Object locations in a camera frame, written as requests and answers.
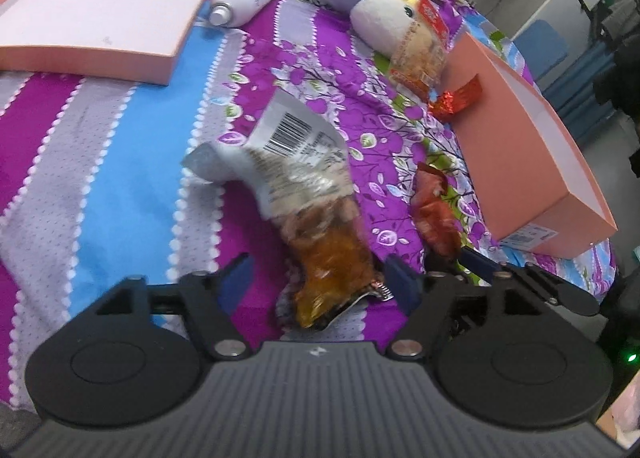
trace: blue chair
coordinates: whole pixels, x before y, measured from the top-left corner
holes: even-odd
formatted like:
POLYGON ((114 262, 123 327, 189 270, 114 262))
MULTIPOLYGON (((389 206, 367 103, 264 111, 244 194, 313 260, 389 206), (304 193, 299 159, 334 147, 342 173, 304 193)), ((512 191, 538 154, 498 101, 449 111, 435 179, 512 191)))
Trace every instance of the blue chair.
POLYGON ((533 22, 513 43, 527 61, 535 81, 546 76, 569 55, 569 45, 544 20, 533 22))

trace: barcode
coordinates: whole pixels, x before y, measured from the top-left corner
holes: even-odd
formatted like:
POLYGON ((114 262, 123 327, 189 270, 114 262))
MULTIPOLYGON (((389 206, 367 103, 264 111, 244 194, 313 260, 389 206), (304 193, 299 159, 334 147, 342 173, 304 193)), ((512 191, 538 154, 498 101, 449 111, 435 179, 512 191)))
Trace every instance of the barcode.
POLYGON ((512 234, 507 239, 511 243, 531 243, 533 241, 533 238, 521 234, 512 234))
POLYGON ((290 157, 308 139, 309 133, 311 133, 311 126, 286 113, 264 149, 276 155, 290 157))

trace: orange snack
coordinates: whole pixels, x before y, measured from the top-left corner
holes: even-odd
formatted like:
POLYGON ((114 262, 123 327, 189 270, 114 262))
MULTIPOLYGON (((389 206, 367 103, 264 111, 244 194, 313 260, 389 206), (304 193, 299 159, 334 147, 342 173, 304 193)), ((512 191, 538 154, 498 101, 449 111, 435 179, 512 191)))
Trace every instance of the orange snack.
POLYGON ((411 199, 415 228, 436 253, 453 259, 462 248, 462 239, 451 207, 440 199, 449 186, 447 178, 443 172, 423 162, 418 164, 415 178, 416 192, 411 199))
POLYGON ((295 297, 296 318, 303 328, 375 281, 359 222, 358 207, 350 197, 284 219, 280 232, 305 272, 304 287, 295 297))

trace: barcode label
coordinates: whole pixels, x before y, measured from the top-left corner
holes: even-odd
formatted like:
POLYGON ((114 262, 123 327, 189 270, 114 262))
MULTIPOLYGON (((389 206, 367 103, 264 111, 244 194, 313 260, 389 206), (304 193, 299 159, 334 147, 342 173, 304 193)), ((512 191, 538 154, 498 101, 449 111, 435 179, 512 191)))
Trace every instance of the barcode label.
POLYGON ((533 241, 533 238, 530 238, 529 236, 523 236, 521 234, 512 234, 511 236, 509 236, 510 241, 515 242, 515 243, 531 243, 533 241))
POLYGON ((521 229, 518 229, 513 234, 507 236, 500 243, 513 249, 532 251, 538 247, 538 245, 557 235, 558 233, 553 229, 529 223, 521 229))
POLYGON ((291 157, 299 151, 310 133, 311 126, 294 115, 286 113, 264 149, 275 155, 291 157))

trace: plastic food packet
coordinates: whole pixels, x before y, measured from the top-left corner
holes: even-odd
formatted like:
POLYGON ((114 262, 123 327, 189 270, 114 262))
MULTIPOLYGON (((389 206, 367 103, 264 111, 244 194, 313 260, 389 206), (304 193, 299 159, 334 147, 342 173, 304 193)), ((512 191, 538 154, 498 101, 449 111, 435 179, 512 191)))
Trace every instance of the plastic food packet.
POLYGON ((415 20, 391 57, 391 79, 421 101, 440 82, 447 58, 449 29, 430 0, 420 0, 415 20))
POLYGON ((305 273, 296 319, 311 327, 375 281, 346 143, 299 100, 276 90, 244 146, 200 145, 182 164, 209 181, 242 180, 305 273))

